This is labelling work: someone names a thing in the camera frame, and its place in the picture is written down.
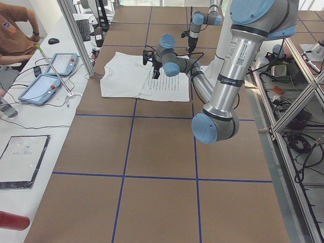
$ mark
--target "white cloth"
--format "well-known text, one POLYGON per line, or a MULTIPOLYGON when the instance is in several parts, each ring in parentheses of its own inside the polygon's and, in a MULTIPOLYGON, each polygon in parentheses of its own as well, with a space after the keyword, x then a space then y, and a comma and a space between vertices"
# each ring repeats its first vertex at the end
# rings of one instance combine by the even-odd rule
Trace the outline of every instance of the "white cloth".
POLYGON ((152 79, 153 67, 143 65, 142 56, 116 52, 105 66, 100 80, 102 97, 133 97, 153 101, 189 101, 189 83, 185 74, 167 77, 160 70, 158 79, 152 79))

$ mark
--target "red cup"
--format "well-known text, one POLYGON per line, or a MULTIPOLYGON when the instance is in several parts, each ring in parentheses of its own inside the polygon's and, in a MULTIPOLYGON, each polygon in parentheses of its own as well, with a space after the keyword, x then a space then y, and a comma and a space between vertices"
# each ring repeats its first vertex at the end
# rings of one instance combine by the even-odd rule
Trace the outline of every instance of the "red cup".
POLYGON ((0 211, 0 228, 24 230, 29 226, 28 217, 0 211))

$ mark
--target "orange shirt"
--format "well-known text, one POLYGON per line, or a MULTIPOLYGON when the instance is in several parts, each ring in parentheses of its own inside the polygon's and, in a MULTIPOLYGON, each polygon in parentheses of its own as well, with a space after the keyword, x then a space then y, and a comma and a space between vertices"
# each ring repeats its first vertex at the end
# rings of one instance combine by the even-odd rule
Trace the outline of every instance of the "orange shirt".
POLYGON ((27 9, 0 3, 0 57, 33 54, 35 42, 16 25, 16 21, 27 21, 27 9))

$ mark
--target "blue and white device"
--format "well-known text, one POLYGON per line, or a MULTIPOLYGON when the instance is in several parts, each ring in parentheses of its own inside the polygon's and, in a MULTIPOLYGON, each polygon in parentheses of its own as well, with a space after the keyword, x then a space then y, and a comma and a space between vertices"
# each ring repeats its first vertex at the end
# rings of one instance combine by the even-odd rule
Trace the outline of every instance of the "blue and white device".
MULTIPOLYGON (((69 76, 77 63, 77 53, 55 53, 51 64, 61 76, 69 76)), ((56 75, 49 66, 46 71, 48 75, 56 75)))
POLYGON ((60 85, 61 82, 56 76, 40 74, 18 97, 18 100, 43 105, 60 85))

